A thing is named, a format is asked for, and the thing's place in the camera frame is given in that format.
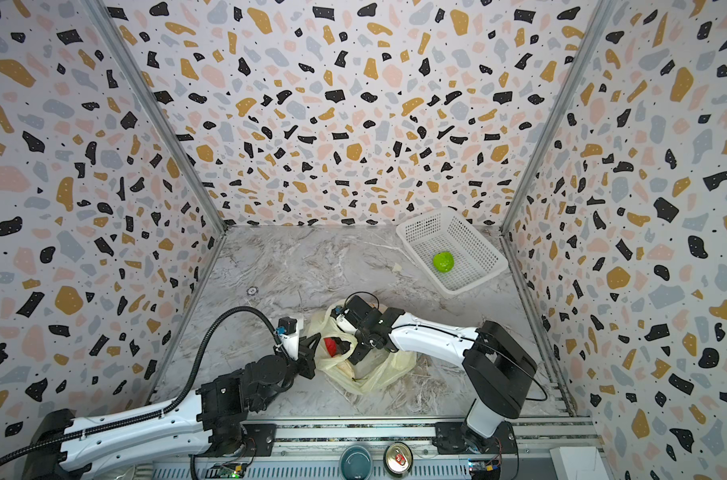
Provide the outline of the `yellow plastic bag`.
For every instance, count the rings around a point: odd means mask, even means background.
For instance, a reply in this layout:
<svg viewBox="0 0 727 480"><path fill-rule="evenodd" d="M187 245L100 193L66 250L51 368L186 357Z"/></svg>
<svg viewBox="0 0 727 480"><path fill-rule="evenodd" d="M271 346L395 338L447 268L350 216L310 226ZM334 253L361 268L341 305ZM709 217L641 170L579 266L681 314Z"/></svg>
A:
<svg viewBox="0 0 727 480"><path fill-rule="evenodd" d="M403 378L417 365L417 354L413 352L389 352L386 349L373 349L357 364L351 362L354 348L358 345L353 334L340 330L327 310L314 312L303 328L306 336L321 335L321 342L315 352L314 361L317 372L322 372L329 380L345 391L355 395L385 390L395 381ZM331 356L325 340L338 338L350 344L350 350Z"/></svg>

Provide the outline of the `red apple fruit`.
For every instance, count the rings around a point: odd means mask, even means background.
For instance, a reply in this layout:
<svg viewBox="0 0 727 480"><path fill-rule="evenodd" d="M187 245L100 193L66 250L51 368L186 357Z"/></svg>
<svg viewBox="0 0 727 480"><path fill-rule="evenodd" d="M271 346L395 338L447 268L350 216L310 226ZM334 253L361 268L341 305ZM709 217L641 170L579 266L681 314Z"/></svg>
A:
<svg viewBox="0 0 727 480"><path fill-rule="evenodd" d="M327 337L323 339L328 355L333 358L349 352L350 343L339 337Z"/></svg>

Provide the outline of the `bright green round fruit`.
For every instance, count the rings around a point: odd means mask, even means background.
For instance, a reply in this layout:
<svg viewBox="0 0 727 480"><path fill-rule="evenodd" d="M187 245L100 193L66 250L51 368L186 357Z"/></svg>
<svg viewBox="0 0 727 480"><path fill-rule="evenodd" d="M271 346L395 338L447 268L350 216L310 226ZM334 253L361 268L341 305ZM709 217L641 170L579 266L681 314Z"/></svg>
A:
<svg viewBox="0 0 727 480"><path fill-rule="evenodd" d="M443 251L433 256L433 268L439 273L449 273L455 267L455 256L451 252Z"/></svg>

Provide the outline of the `white plastic mesh basket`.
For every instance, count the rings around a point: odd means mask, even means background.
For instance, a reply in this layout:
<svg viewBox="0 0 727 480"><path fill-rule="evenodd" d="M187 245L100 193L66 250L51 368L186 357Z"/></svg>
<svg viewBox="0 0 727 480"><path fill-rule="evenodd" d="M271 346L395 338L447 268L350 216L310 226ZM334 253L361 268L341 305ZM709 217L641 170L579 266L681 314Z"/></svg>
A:
<svg viewBox="0 0 727 480"><path fill-rule="evenodd" d="M477 228L451 208L417 215L397 226L405 251L441 295L453 297L505 273L509 262ZM433 268L433 256L448 251L455 256L449 273Z"/></svg>

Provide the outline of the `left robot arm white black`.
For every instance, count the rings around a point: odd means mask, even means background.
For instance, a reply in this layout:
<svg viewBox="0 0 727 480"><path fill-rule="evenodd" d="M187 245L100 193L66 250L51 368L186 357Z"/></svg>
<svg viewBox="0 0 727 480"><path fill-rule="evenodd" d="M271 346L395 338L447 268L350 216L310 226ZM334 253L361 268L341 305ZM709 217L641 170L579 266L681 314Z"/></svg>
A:
<svg viewBox="0 0 727 480"><path fill-rule="evenodd" d="M298 376L313 378L319 334L292 336L291 350L221 375L173 399L119 414L78 417L50 412L35 431L25 479L86 479L167 455L221 457L249 446L243 422L289 390Z"/></svg>

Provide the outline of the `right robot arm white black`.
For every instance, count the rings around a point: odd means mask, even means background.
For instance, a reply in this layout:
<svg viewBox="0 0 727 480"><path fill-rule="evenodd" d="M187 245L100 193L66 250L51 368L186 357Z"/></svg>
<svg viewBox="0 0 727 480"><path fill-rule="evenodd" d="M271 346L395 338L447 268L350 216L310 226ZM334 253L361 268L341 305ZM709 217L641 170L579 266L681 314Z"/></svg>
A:
<svg viewBox="0 0 727 480"><path fill-rule="evenodd" d="M503 423L517 419L535 383L537 362L493 321L457 327L421 319L403 309L378 310L358 295L330 310L339 329L355 337L357 364L375 350L413 352L463 368L477 399L463 423L437 425L440 454L487 453L501 448Z"/></svg>

